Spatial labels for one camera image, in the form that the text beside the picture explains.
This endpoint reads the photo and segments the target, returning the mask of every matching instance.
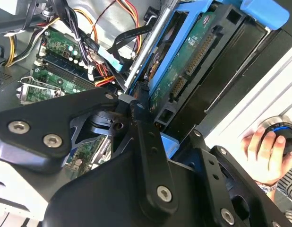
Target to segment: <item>fingernail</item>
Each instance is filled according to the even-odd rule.
[[[284,143],[286,139],[283,136],[279,136],[276,140],[278,143]]]
[[[262,132],[264,132],[264,131],[265,131],[265,128],[264,128],[264,127],[259,127],[259,128],[258,128],[258,132],[262,133]]]
[[[276,134],[273,131],[270,131],[267,133],[267,136],[274,137]]]

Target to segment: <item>chip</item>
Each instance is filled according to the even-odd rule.
[[[62,54],[62,56],[63,56],[64,58],[67,58],[67,59],[68,59],[69,56],[70,56],[70,53],[64,51],[63,54]]]

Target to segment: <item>black metal bracket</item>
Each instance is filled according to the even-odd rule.
[[[0,159],[38,172],[57,172],[86,119],[100,111],[112,111],[118,103],[114,94],[97,88],[1,112]],[[13,122],[24,122],[27,132],[22,133],[21,124],[10,125]],[[49,138],[53,146],[44,142],[47,135],[58,136]],[[55,140],[61,140],[60,146],[54,146],[59,142]]]

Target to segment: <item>finger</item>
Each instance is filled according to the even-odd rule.
[[[240,143],[241,150],[244,151],[246,157],[248,157],[248,147],[249,147],[249,144],[251,142],[252,136],[253,135],[249,135],[249,136],[243,138],[241,143]]]
[[[258,151],[258,162],[260,165],[263,165],[263,167],[266,167],[266,169],[269,167],[271,149],[273,147],[275,138],[276,134],[273,131],[268,132],[268,134],[264,137]]]
[[[283,158],[282,177],[292,168],[292,152]]]
[[[286,144],[286,139],[279,136],[272,148],[272,153],[269,161],[269,170],[280,171],[283,164],[283,150]]]
[[[258,130],[254,133],[251,142],[248,147],[248,161],[256,161],[257,159],[257,151],[259,148],[260,140],[263,137],[265,133],[265,128],[260,127]]]

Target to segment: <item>hex bolt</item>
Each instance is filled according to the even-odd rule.
[[[44,136],[43,143],[49,148],[58,148],[62,145],[62,138],[55,134],[48,134]]]
[[[226,155],[227,154],[227,151],[224,149],[224,148],[220,148],[220,151],[223,155]]]
[[[161,200],[163,200],[164,202],[170,202],[172,199],[172,194],[171,191],[166,188],[165,186],[158,186],[157,187],[157,195],[159,196],[159,198]]]
[[[9,131],[15,134],[24,134],[30,130],[29,124],[23,121],[14,121],[8,125]]]
[[[142,108],[142,109],[145,109],[145,107],[141,103],[138,103],[137,106]]]
[[[280,225],[276,221],[272,221],[273,227],[280,227]]]
[[[196,130],[194,130],[194,134],[195,134],[196,136],[198,136],[198,137],[201,137],[201,134],[200,134],[198,131],[196,131]]]
[[[223,217],[223,219],[231,226],[234,225],[234,217],[232,215],[232,213],[230,213],[230,211],[228,211],[225,208],[221,209],[221,215]]]
[[[113,99],[113,96],[110,95],[110,94],[106,94],[105,96],[106,96],[106,98],[108,98],[108,99]]]

